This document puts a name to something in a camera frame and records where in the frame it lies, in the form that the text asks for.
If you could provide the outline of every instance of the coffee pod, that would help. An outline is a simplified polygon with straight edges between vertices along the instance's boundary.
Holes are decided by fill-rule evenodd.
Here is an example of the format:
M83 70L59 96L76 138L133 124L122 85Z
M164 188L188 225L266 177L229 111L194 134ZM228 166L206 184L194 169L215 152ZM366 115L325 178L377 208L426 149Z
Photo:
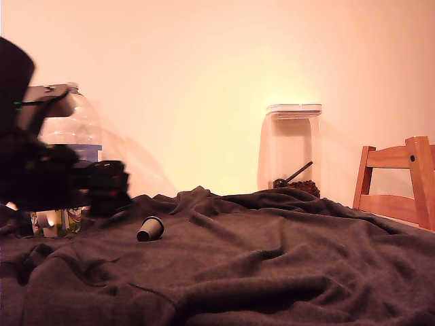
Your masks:
M159 239L164 231L163 222L155 216L149 216L143 221L141 228L137 232L139 242L147 242Z

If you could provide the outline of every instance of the white wall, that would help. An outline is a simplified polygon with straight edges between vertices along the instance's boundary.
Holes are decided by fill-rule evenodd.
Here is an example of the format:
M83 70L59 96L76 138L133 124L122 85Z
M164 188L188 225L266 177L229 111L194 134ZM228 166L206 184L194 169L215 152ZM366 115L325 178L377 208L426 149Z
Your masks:
M429 135L433 0L3 0L33 84L75 81L132 195L256 190L264 109L322 103L322 195L350 205L363 145ZM412 193L383 173L374 192Z

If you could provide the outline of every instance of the white container lid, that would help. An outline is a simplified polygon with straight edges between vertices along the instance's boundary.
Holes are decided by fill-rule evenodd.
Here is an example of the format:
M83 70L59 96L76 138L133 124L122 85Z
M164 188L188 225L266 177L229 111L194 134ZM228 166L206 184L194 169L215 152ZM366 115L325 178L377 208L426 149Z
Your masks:
M267 114L276 113L279 119L314 117L321 114L321 104L274 104L266 111Z

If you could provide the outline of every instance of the clear plastic container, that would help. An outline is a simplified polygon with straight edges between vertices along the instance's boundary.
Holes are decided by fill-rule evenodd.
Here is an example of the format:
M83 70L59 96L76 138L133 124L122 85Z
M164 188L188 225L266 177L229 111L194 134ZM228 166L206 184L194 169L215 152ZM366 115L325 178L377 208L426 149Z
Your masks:
M76 83L68 83L75 101L75 109L69 117L46 118L39 138L48 144L68 144L81 160L101 160L102 132L99 117L89 101L78 91Z
M76 83L68 83L75 101L75 109L69 117L49 117L44 120L39 138L47 144L66 144L80 157L89 162L101 161L102 130L99 117L89 101L78 92ZM33 232L36 236L65 236L80 230L82 215L88 207L71 207L47 212L31 212Z
M271 105L263 121L257 186L273 188L310 161L313 164L292 182L313 181L320 188L320 104Z

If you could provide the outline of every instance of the chair backrest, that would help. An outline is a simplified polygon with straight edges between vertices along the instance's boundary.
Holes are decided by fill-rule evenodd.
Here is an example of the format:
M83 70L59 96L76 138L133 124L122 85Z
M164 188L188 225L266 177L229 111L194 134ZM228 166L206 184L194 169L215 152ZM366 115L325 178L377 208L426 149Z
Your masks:
M435 230L435 145L427 137L411 137L405 146L376 150L362 148L353 208L416 223ZM394 195L369 195L373 168L407 168L414 199Z

